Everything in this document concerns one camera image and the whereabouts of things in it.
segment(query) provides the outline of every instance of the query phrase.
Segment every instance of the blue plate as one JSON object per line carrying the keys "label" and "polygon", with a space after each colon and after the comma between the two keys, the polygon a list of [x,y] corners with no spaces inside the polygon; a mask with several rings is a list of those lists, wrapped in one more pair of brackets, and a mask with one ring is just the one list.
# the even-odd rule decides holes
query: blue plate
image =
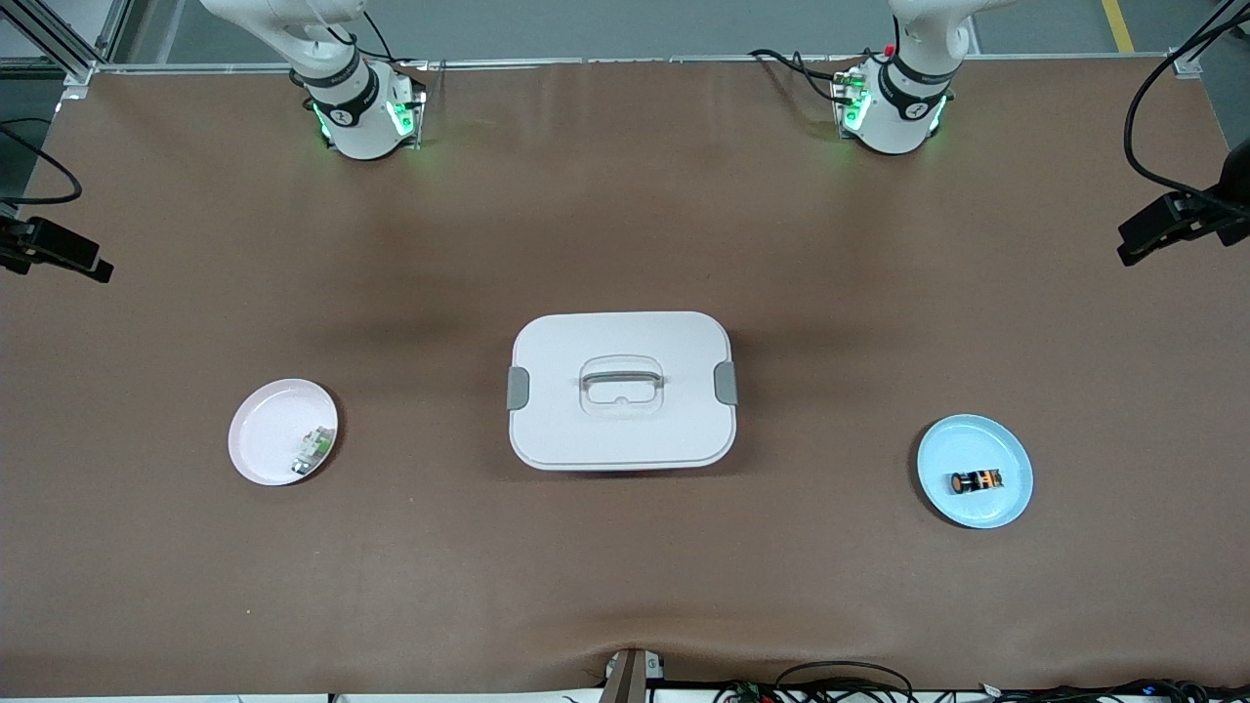
{"label": "blue plate", "polygon": [[[1002,527],[1032,497],[1032,464],[1008,428],[980,415],[951,415],[929,428],[916,454],[920,487],[934,507],[970,528]],[[1002,488],[955,493],[951,474],[998,469]]]}

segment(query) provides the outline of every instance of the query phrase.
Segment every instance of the white plastic container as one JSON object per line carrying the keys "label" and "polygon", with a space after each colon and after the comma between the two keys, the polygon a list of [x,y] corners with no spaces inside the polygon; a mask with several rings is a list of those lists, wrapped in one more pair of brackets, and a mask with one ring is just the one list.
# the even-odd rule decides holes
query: white plastic container
{"label": "white plastic container", "polygon": [[536,469],[706,467],[736,405],[729,335],[702,313],[548,315],[512,346],[509,434]]}

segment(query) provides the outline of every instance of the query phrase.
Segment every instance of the small electronic component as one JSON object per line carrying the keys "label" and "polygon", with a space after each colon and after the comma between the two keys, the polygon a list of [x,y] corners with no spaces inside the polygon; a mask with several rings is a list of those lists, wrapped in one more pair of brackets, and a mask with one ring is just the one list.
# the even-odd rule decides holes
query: small electronic component
{"label": "small electronic component", "polygon": [[1002,475],[998,469],[950,474],[950,488],[955,493],[972,493],[985,488],[1002,488]]}
{"label": "small electronic component", "polygon": [[300,442],[300,453],[291,462],[291,470],[306,475],[325,455],[330,453],[330,447],[334,445],[334,430],[319,427],[315,430],[304,435],[304,440]]}

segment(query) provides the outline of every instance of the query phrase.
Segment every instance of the brown tabletop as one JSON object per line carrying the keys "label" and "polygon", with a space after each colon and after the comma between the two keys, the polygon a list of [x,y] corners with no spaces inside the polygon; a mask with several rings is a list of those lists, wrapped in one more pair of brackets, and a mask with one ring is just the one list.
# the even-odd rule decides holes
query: brown tabletop
{"label": "brown tabletop", "polygon": [[[0,276],[0,693],[570,687],[625,645],[671,677],[1245,679],[1250,246],[1120,265],[1161,193],[1120,153],[1152,65],[970,63],[900,158],[750,64],[449,73],[424,148],[379,163],[322,149],[281,75],[98,76],[48,145],[86,193],[41,214],[114,280]],[[1148,164],[1215,180],[1196,81],[1140,128]],[[730,454],[525,467],[518,330],[651,309],[729,329]],[[336,395],[342,442],[252,485],[226,428],[286,377]],[[1029,449],[1004,529],[916,493],[952,413]]]}

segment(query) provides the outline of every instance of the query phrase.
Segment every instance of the gray latch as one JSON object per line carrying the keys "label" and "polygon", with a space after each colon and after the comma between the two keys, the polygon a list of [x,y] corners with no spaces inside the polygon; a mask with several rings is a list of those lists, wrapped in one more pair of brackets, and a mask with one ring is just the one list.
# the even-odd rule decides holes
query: gray latch
{"label": "gray latch", "polygon": [[734,375],[734,362],[721,362],[711,372],[716,400],[725,405],[738,405],[738,377]]}
{"label": "gray latch", "polygon": [[530,372],[521,367],[508,368],[508,409],[520,410],[530,402]]}

